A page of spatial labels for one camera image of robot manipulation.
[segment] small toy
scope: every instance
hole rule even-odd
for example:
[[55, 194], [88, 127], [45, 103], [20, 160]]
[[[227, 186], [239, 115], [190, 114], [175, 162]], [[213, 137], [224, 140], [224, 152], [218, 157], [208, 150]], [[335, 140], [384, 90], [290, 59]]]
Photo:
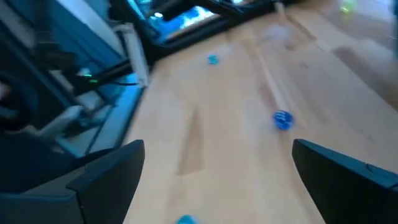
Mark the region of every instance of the small toy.
[[293, 116], [289, 112], [282, 110], [276, 111], [273, 119], [277, 128], [284, 131], [289, 130], [294, 124]]
[[355, 10], [356, 7], [356, 0], [343, 0], [343, 2], [341, 3], [341, 11], [343, 13], [351, 13]]
[[191, 215], [183, 215], [177, 220], [177, 224], [198, 224], [198, 222]]
[[216, 55], [209, 55], [208, 57], [208, 63], [210, 65], [217, 65], [220, 60], [218, 60], [218, 57]]

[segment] green object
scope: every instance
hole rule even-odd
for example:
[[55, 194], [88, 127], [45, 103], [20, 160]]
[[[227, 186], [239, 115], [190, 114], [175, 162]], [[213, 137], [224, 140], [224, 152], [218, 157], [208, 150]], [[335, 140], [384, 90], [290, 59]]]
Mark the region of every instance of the green object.
[[343, 13], [351, 13], [355, 10], [356, 0], [343, 0], [341, 3], [341, 11]]

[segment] wooden floor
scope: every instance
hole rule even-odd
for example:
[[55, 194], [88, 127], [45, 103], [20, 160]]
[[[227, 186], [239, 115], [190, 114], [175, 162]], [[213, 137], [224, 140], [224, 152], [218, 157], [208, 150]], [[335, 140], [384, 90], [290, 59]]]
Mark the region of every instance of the wooden floor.
[[[143, 139], [147, 157], [125, 223], [324, 223], [292, 162], [295, 138], [398, 172], [389, 3], [358, 0], [344, 16], [319, 0], [287, 15], [157, 64], [126, 139]], [[295, 116], [292, 130], [274, 128], [276, 110]]]

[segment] black frame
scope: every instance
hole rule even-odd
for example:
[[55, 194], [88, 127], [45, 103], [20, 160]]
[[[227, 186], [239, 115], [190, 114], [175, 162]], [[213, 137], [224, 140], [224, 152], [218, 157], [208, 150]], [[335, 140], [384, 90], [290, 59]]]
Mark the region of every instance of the black frame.
[[[118, 12], [118, 16], [121, 21], [128, 21], [134, 24], [137, 33], [142, 41], [142, 46], [148, 61], [150, 68], [156, 63], [156, 61], [167, 57], [179, 50], [187, 48], [197, 42], [205, 40], [213, 35], [225, 32], [235, 26], [242, 24], [243, 22], [249, 21], [256, 17], [274, 12], [274, 1], [272, 0], [257, 0], [252, 3], [245, 4], [243, 6], [237, 6], [242, 10], [242, 15], [234, 19], [228, 19], [225, 17], [218, 17], [208, 24], [203, 24], [199, 29], [189, 30], [175, 38], [166, 40], [165, 42], [158, 42], [150, 36], [147, 29], [144, 27], [144, 23], [139, 15], [128, 3], [128, 0], [109, 0], [111, 7]], [[284, 4], [290, 5], [297, 2], [297, 0], [286, 0]], [[116, 79], [123, 77], [127, 74], [134, 72], [130, 66], [129, 61], [119, 63], [99, 74], [96, 74], [97, 83], [88, 83], [84, 88], [76, 90], [77, 94], [86, 93], [94, 90], [99, 86], [109, 84]]]

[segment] wood grain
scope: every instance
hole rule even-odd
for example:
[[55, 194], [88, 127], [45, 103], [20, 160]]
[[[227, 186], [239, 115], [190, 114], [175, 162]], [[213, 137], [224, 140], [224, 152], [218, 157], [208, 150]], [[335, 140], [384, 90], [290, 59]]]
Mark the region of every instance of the wood grain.
[[[360, 0], [356, 22], [392, 26], [375, 4]], [[324, 223], [295, 170], [295, 138], [398, 172], [393, 53], [366, 26], [354, 35], [331, 21], [332, 6], [290, 7], [285, 24], [260, 17], [157, 64], [126, 138], [143, 139], [147, 157], [125, 223]], [[275, 110], [294, 128], [277, 130]]]

